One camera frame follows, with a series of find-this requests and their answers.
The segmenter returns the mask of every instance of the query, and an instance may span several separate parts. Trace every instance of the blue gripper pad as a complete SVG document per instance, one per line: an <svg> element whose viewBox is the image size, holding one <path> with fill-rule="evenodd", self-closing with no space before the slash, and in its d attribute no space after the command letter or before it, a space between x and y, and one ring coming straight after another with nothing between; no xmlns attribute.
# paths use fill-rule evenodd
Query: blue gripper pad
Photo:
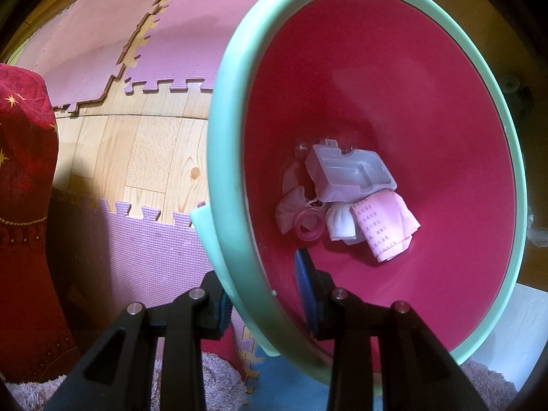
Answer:
<svg viewBox="0 0 548 411"><path fill-rule="evenodd" d="M295 278L297 280L297 287L299 288L302 307L305 311L306 324L314 336L318 334L319 330L318 303L314 296L314 289L310 280L311 275L315 276L315 270L308 250L297 250L295 252Z"/></svg>
<svg viewBox="0 0 548 411"><path fill-rule="evenodd" d="M231 314L232 301L230 301L226 292L223 291L223 295L221 295L221 300L219 301L219 329L221 330L221 333L224 333L226 328L228 328Z"/></svg>

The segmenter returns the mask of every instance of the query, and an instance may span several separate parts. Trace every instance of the purple foam mat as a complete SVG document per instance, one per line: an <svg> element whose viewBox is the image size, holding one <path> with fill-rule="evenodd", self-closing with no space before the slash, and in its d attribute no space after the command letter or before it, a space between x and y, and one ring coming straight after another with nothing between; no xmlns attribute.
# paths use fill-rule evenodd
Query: purple foam mat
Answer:
<svg viewBox="0 0 548 411"><path fill-rule="evenodd" d="M185 213L175 212L175 225L169 225L157 222L160 211L150 207L142 207L138 219L128 216L129 203L117 202L112 212L105 199L98 209L89 207L90 197L74 201L74 193L52 193L48 265L62 284L78 290L97 322L111 322L133 301L146 307L169 303L213 270ZM232 322L238 349L253 350L235 310Z"/></svg>
<svg viewBox="0 0 548 411"><path fill-rule="evenodd" d="M17 66L42 75L54 107L102 99L134 34L158 0L78 0L23 48Z"/></svg>
<svg viewBox="0 0 548 411"><path fill-rule="evenodd" d="M124 91L144 83L143 91L158 90L158 82L173 83L171 90L187 89L187 80L204 80L211 90L228 41L242 18L258 0L170 0L158 14L160 22L149 42L137 49L135 68L128 68Z"/></svg>

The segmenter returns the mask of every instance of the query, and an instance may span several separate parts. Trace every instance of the plastic container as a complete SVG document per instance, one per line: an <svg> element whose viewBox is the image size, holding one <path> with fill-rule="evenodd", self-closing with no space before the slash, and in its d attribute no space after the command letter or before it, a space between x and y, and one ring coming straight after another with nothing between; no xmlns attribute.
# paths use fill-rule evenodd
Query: plastic container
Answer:
<svg viewBox="0 0 548 411"><path fill-rule="evenodd" d="M295 144L319 137L382 156L421 228L380 267L366 242L325 233L314 264L364 301L408 301L465 361L510 297L527 216L515 128L478 49L432 0L260 0L226 49L211 204L192 221L265 352L328 383L332 348L309 338L294 277L303 243L273 219Z"/></svg>
<svg viewBox="0 0 548 411"><path fill-rule="evenodd" d="M320 201L357 202L385 188L397 188L378 154L360 149L343 154L333 142L313 145L305 161Z"/></svg>
<svg viewBox="0 0 548 411"><path fill-rule="evenodd" d="M316 222L311 230L303 230L302 223L306 219L315 218ZM295 215L293 219L293 230L301 241L309 242L319 239L325 232L325 209L307 207Z"/></svg>

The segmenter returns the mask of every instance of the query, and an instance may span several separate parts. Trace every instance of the red fabric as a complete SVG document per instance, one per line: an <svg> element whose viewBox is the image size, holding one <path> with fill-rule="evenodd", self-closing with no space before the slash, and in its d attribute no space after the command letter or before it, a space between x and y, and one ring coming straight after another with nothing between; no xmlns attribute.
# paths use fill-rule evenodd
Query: red fabric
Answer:
<svg viewBox="0 0 548 411"><path fill-rule="evenodd" d="M226 329L223 338L220 340L202 340L202 351L217 354L222 359L232 365L240 373L242 379L246 379L246 372L243 369L243 363L238 358L236 349L236 334L232 324Z"/></svg>
<svg viewBox="0 0 548 411"><path fill-rule="evenodd" d="M0 372L10 382L53 379L79 358L46 263L57 152L44 80L0 64Z"/></svg>

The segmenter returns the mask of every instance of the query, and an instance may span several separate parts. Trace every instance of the wooden floor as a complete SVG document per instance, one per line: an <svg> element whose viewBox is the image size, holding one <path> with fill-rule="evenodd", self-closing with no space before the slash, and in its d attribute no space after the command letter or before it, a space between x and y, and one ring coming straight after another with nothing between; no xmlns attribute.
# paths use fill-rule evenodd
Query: wooden floor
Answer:
<svg viewBox="0 0 548 411"><path fill-rule="evenodd" d="M546 227L548 76L487 0L435 1L471 37L495 76L516 74L533 92L535 108L520 140L535 224ZM149 17L133 40L125 65L136 65L131 57L146 43L154 20ZM129 201L134 216L140 216L140 206L158 207L160 221L168 223L173 211L190 212L208 197L205 144L212 94L201 92L199 85L190 83L188 92L170 93L168 83L160 84L154 94L136 86L128 96L122 76L102 102L82 105L74 117L57 111L60 150L54 185L106 198L111 206ZM520 282L548 290L547 256L547 249L528 244Z"/></svg>
<svg viewBox="0 0 548 411"><path fill-rule="evenodd" d="M123 63L134 67L135 50L146 44L156 16L132 41ZM105 99L81 105L75 115L56 111L59 158L54 187L78 195L131 202L161 209L159 221L173 223L173 212L190 212L208 200L206 139L211 92L189 82L187 92L170 92L169 83L144 94L138 85L126 95L124 75L112 82Z"/></svg>

